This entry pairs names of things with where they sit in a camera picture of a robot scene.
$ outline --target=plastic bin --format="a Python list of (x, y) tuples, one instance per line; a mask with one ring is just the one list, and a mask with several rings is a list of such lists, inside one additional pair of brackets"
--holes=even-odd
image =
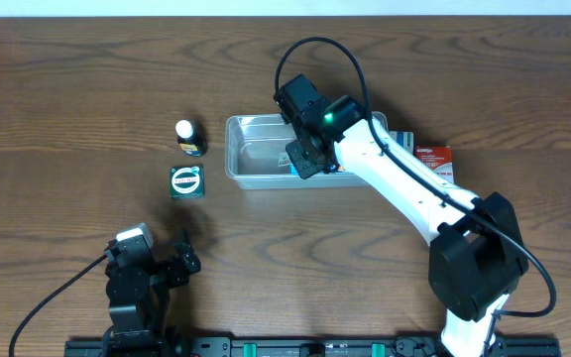
[[(374, 117), (387, 129), (381, 112)], [(345, 187), (367, 185), (351, 173), (302, 179), (291, 171), (286, 144), (296, 139), (280, 114), (233, 116), (226, 122), (226, 175), (243, 189)]]

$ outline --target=small dark bottle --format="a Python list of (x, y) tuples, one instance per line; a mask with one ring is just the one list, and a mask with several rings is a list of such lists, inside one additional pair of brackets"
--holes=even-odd
[(199, 157), (206, 154), (207, 147), (203, 133), (196, 129), (188, 120), (180, 120), (175, 124), (177, 143), (184, 153)]

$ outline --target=small green square box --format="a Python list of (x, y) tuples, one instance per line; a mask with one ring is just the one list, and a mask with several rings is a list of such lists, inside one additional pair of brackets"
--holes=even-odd
[(202, 165), (171, 168), (169, 177), (172, 199), (204, 196), (204, 169)]

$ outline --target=wooden table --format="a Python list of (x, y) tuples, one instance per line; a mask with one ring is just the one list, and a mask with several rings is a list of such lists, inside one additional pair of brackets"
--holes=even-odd
[[(287, 47), (329, 36), (365, 71), (374, 110), (418, 144), (450, 145), (455, 179), (514, 205), (559, 293), (507, 334), (555, 334), (571, 356), (571, 18), (0, 19), (0, 356), (23, 317), (144, 221), (170, 252), (192, 233), (203, 271), (174, 293), (171, 323), (257, 335), (439, 331), (415, 229), (369, 187), (244, 191), (224, 174), (235, 114), (274, 113)], [(336, 50), (309, 45), (282, 78), (360, 97)], [(210, 152), (182, 154), (173, 125), (201, 120)], [(169, 168), (201, 163), (206, 196), (171, 201)], [(110, 324), (97, 268), (46, 306), (19, 356), (56, 356)], [(547, 290), (522, 278), (508, 307)]]

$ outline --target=white background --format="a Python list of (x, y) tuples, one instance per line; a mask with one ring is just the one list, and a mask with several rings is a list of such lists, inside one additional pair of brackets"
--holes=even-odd
[(571, 15), (571, 0), (0, 0), (0, 16)]

